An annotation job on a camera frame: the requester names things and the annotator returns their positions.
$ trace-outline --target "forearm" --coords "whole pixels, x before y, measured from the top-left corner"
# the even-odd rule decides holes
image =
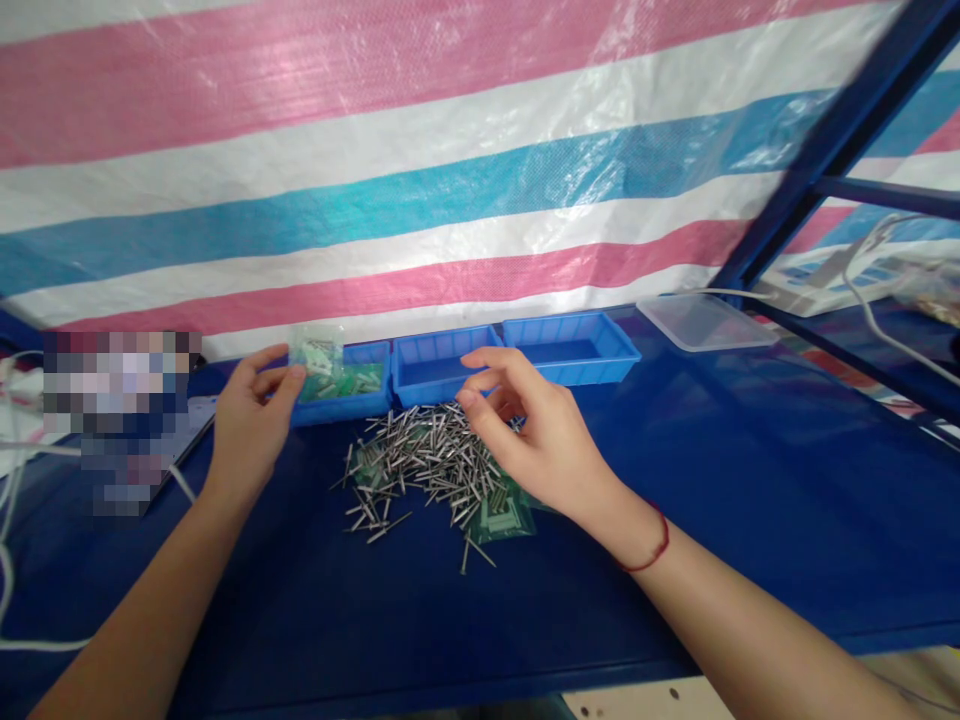
[[[201,494],[33,717],[165,717],[251,506]]]
[[[624,565],[641,565],[662,540],[659,515],[622,485],[615,494],[581,524]],[[916,717],[863,665],[674,525],[667,551],[634,579],[739,720]]]

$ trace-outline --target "left hand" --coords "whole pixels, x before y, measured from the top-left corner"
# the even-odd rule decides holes
[[[283,343],[244,358],[220,393],[203,495],[252,502],[273,474],[306,370],[293,365],[260,371],[286,352]]]

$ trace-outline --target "wrist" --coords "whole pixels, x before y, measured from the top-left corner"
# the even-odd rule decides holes
[[[249,482],[248,478],[213,463],[197,502],[203,500],[205,506],[216,507],[228,513],[249,514],[264,485],[265,483]]]
[[[573,518],[624,567],[646,563],[662,544],[660,513],[613,476],[589,515]]]

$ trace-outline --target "white cable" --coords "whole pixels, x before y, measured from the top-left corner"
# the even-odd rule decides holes
[[[13,560],[7,546],[0,543],[0,569],[3,570],[3,595],[0,597],[0,626],[13,599]],[[6,640],[0,638],[0,650],[33,650],[36,652],[73,652],[84,647],[90,639],[74,642],[50,642],[47,640]]]
[[[13,433],[15,442],[20,440],[20,428],[17,423],[17,414],[14,412],[13,393],[11,392],[12,381],[10,377],[12,377],[12,369],[16,367],[17,359],[32,354],[43,355],[43,352],[40,350],[22,350],[8,358],[4,358],[3,362],[0,363],[0,381],[4,383],[3,395],[7,400],[7,415],[10,419],[10,430]],[[0,543],[6,542],[7,535],[10,533],[10,523],[13,519],[13,509],[16,506],[17,491],[20,489],[20,481],[23,478],[23,468],[26,464],[27,453],[24,450],[17,450],[14,456],[13,468],[7,476],[7,482],[3,490],[0,491],[0,510],[3,509],[4,505],[7,506],[7,512],[3,518],[3,525],[0,527]]]
[[[693,290],[677,290],[674,295],[736,295],[750,297],[755,300],[773,300],[776,293],[754,293],[748,290],[724,290],[723,288],[695,288]]]
[[[193,490],[190,489],[190,486],[187,485],[187,481],[183,479],[183,474],[180,472],[180,468],[176,465],[170,465],[170,474],[173,475],[173,479],[177,481],[177,485],[180,486],[180,489],[183,490],[183,494],[187,496],[187,499],[192,505],[197,501],[197,496],[194,494]]]
[[[0,450],[35,450],[36,452],[46,453],[47,455],[80,457],[80,448],[69,448],[63,445],[47,445],[45,443],[22,443],[0,440]]]
[[[897,218],[895,220],[890,220],[889,222],[886,222],[884,224],[884,228],[889,227],[891,225],[896,225],[898,223],[907,222],[908,220],[917,220],[918,218],[926,218],[926,217],[928,216],[908,215],[907,217],[901,217],[901,218]],[[925,355],[921,355],[911,347],[907,347],[902,342],[890,337],[883,330],[880,329],[880,326],[877,325],[876,318],[874,318],[873,316],[873,310],[870,308],[870,303],[867,302],[864,299],[863,295],[860,294],[860,291],[857,290],[857,286],[854,285],[852,282],[850,282],[848,271],[850,270],[850,265],[853,263],[855,258],[856,258],[856,255],[852,255],[850,259],[847,260],[847,264],[843,266],[843,271],[840,273],[840,276],[843,278],[843,282],[846,283],[847,287],[850,288],[850,292],[853,293],[853,296],[857,299],[857,302],[860,303],[860,307],[863,308],[863,317],[867,321],[867,327],[870,328],[870,331],[874,335],[876,335],[880,340],[887,343],[887,345],[890,345],[891,347],[894,347],[897,350],[900,350],[904,354],[909,355],[918,363],[925,365],[926,367],[933,370],[937,375],[942,377],[944,380],[947,380],[948,382],[951,382],[954,385],[960,387],[960,378],[958,378],[956,375],[954,375],[953,373],[947,372],[942,367],[937,365],[930,358],[926,357]]]
[[[13,600],[13,588],[14,583],[16,582],[16,574],[13,569],[13,559],[10,557],[10,550],[7,548],[6,540],[7,535],[10,533],[10,526],[13,520],[13,511],[16,507],[17,494],[20,490],[20,482],[23,479],[23,469],[27,461],[26,451],[29,449],[39,449],[41,452],[55,452],[58,454],[79,454],[79,451],[76,453],[72,452],[76,448],[64,448],[56,445],[42,445],[40,444],[39,448],[31,448],[30,445],[35,445],[38,443],[25,443],[20,441],[20,430],[17,425],[17,414],[14,412],[15,408],[13,406],[13,394],[11,393],[10,383],[8,382],[8,376],[10,375],[10,369],[15,366],[18,358],[23,357],[24,355],[30,355],[31,353],[37,353],[42,355],[43,353],[39,350],[24,350],[23,352],[18,352],[14,355],[11,355],[8,358],[4,358],[3,362],[0,363],[0,380],[5,384],[4,396],[7,399],[7,412],[10,418],[10,430],[13,432],[14,441],[12,443],[4,443],[4,445],[12,446],[17,453],[17,456],[14,460],[13,468],[10,471],[10,474],[7,476],[7,482],[3,487],[2,493],[0,493],[0,509],[6,505],[7,512],[6,516],[3,519],[3,527],[0,529],[0,571],[3,574],[3,594],[0,595],[0,630],[3,628],[3,620],[7,615],[7,610],[10,609],[10,603]],[[77,640],[74,642],[49,642],[46,640],[7,640],[3,637],[0,637],[0,650],[33,650],[36,652],[73,652],[75,650],[81,649],[84,645],[89,642],[87,640]]]

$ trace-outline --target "hand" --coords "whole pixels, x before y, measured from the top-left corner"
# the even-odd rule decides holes
[[[220,393],[204,495],[253,501],[273,474],[306,371],[302,365],[260,370],[286,352],[284,343],[241,360]]]
[[[573,394],[548,382],[522,352],[484,347],[460,360],[489,368],[471,376],[457,401],[500,466],[524,490],[576,522],[605,510],[622,487],[590,437]],[[485,398],[481,393],[494,390]],[[526,417],[520,434],[506,422]]]

